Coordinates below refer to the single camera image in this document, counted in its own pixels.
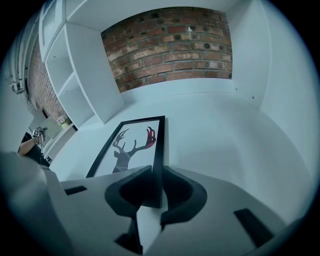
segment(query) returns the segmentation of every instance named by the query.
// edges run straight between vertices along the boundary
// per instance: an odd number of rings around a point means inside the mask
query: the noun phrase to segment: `brick wall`
[[[232,78],[224,13],[163,8],[125,19],[101,33],[120,92],[187,78]]]
[[[31,57],[28,92],[48,117],[52,116],[57,120],[61,115],[66,115],[50,83],[46,66],[41,60],[39,42],[35,45]]]

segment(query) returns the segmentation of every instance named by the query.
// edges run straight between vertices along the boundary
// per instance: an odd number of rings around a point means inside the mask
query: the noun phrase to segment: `person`
[[[19,155],[31,158],[39,165],[49,167],[50,164],[45,160],[40,148],[37,146],[39,143],[42,144],[45,139],[46,137],[44,134],[32,138],[32,136],[26,132],[18,150]]]

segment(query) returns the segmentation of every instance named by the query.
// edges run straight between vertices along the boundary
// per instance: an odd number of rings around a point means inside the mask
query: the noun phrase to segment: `antler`
[[[129,129],[126,129],[126,130],[120,132],[120,133],[118,134],[118,136],[115,138],[115,141],[112,143],[112,146],[114,146],[115,148],[117,148],[117,149],[119,150],[119,153],[125,152],[125,151],[124,151],[124,148],[125,148],[125,144],[126,144],[126,143],[124,143],[123,146],[120,147],[120,146],[119,146],[119,141],[122,140],[122,139],[125,137],[125,136],[124,136],[124,135],[125,135],[125,132],[128,131],[128,130],[129,130]]]
[[[130,152],[128,152],[129,155],[133,156],[137,151],[148,149],[153,144],[155,144],[155,142],[156,142],[156,132],[150,126],[148,126],[148,128],[150,129],[150,131],[148,129],[146,129],[146,131],[148,133],[148,136],[146,138],[145,145],[144,146],[140,146],[140,147],[136,147],[137,146],[137,140],[135,139],[134,140],[133,149]]]

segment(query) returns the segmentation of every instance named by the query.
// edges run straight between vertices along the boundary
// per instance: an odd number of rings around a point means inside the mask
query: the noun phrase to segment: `framed picture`
[[[94,160],[86,178],[152,166],[144,206],[160,208],[164,162],[165,116],[121,122]]]

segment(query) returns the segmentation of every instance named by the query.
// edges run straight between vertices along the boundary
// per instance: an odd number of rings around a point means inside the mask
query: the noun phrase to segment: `deer silhouette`
[[[144,146],[140,146],[140,147],[136,147],[137,146],[137,140],[134,140],[134,146],[133,149],[130,152],[125,152],[124,148],[125,148],[125,144],[123,144],[123,146],[119,146],[119,142],[120,140],[122,140],[125,137],[125,133],[126,131],[128,131],[129,129],[126,129],[122,132],[120,132],[118,134],[118,136],[116,137],[115,141],[112,143],[112,146],[114,146],[115,148],[117,148],[119,150],[119,152],[114,151],[114,157],[117,158],[116,160],[116,164],[115,167],[113,169],[112,173],[118,173],[118,172],[122,172],[122,171],[126,171],[128,170],[128,165],[129,165],[129,161],[131,159],[131,157],[138,151],[140,150],[146,150],[148,148],[151,148],[153,144],[155,144],[156,142],[156,132],[155,130],[153,130],[150,126],[148,126],[148,129],[146,129],[147,131],[147,138],[146,138],[146,143]]]

